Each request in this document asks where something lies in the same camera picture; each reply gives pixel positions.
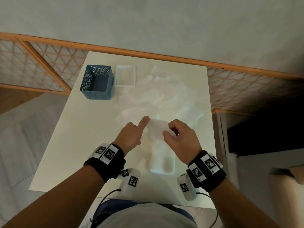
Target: black wristband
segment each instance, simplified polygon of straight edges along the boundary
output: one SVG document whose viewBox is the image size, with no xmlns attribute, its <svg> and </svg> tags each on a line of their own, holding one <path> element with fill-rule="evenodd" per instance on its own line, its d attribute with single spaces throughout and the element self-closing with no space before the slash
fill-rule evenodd
<svg viewBox="0 0 304 228">
<path fill-rule="evenodd" d="M 202 187 L 207 192 L 215 189 L 226 178 L 222 164 L 205 150 L 202 150 L 188 167 L 187 173 L 193 186 Z"/>
<path fill-rule="evenodd" d="M 123 170 L 126 163 L 124 157 L 125 155 L 119 146 L 111 144 L 105 149 L 104 146 L 101 145 L 91 154 L 90 158 L 85 161 L 83 165 L 92 166 L 104 182 L 107 182 L 110 178 L 119 175 L 121 170 Z"/>
</svg>

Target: white electronic device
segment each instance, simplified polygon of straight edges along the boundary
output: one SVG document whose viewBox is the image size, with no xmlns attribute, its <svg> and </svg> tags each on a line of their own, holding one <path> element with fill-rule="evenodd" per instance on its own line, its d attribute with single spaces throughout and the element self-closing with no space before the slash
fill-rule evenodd
<svg viewBox="0 0 304 228">
<path fill-rule="evenodd" d="M 194 188 L 187 173 L 184 173 L 179 176 L 177 178 L 177 182 L 187 201 L 193 201 L 194 199 L 196 199 L 196 188 Z"/>
<path fill-rule="evenodd" d="M 119 186 L 119 189 L 121 189 L 120 193 L 128 195 L 133 193 L 136 189 L 140 178 L 140 172 L 134 168 L 125 169 L 121 171 L 118 178 L 121 179 Z"/>
</svg>

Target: blue shorts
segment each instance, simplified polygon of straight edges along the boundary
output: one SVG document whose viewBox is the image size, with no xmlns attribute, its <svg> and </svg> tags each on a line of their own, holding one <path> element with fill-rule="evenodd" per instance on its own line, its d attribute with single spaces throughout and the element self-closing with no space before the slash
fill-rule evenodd
<svg viewBox="0 0 304 228">
<path fill-rule="evenodd" d="M 99 226 L 99 224 L 102 223 L 104 220 L 106 220 L 111 214 L 114 214 L 123 209 L 130 208 L 137 204 L 141 204 L 141 203 L 129 201 L 129 200 L 121 200 L 121 199 L 110 199 L 108 201 L 105 201 L 104 203 L 100 204 L 97 207 L 93 216 L 91 228 L 96 228 L 97 226 Z M 175 211 L 181 215 L 184 215 L 185 217 L 187 217 L 188 219 L 192 220 L 192 222 L 195 223 L 193 217 L 187 211 L 180 208 L 176 208 L 175 206 L 172 205 L 167 205 L 167 204 L 160 204 L 160 205 L 172 211 Z"/>
</svg>

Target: blue basket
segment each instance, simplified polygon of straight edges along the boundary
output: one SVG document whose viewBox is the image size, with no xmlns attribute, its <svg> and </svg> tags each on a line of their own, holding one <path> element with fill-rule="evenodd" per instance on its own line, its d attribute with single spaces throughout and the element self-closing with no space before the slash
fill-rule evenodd
<svg viewBox="0 0 304 228">
<path fill-rule="evenodd" d="M 110 100 L 112 85 L 111 66 L 87 65 L 80 91 L 87 99 Z"/>
</svg>

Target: tabletop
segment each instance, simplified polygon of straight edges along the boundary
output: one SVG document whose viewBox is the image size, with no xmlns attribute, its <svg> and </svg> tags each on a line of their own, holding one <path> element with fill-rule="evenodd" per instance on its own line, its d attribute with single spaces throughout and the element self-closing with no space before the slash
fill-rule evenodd
<svg viewBox="0 0 304 228">
<path fill-rule="evenodd" d="M 193 129 L 202 148 L 216 156 L 205 66 L 89 52 L 29 190 L 49 191 L 80 169 L 98 145 L 114 141 L 122 128 L 115 121 L 119 113 L 115 107 L 118 101 L 115 92 L 120 91 L 119 88 L 113 86 L 112 98 L 109 101 L 89 100 L 80 91 L 85 69 L 89 64 L 111 66 L 114 75 L 116 65 L 134 65 L 136 66 L 136 80 L 142 80 L 150 74 L 154 65 L 181 76 L 181 80 L 188 87 L 196 90 L 195 104 L 204 114 Z M 136 192 L 132 196 L 114 192 L 108 198 L 214 208 L 214 204 L 206 196 L 198 196 L 190 202 L 185 200 L 176 179 L 185 173 L 187 166 L 176 156 L 174 175 L 150 172 L 151 144 L 151 139 L 143 134 L 142 144 L 125 157 L 127 161 L 125 168 L 135 168 L 141 172 Z M 112 190 L 119 188 L 120 182 L 120 179 L 110 179 L 98 197 L 105 197 Z"/>
</svg>

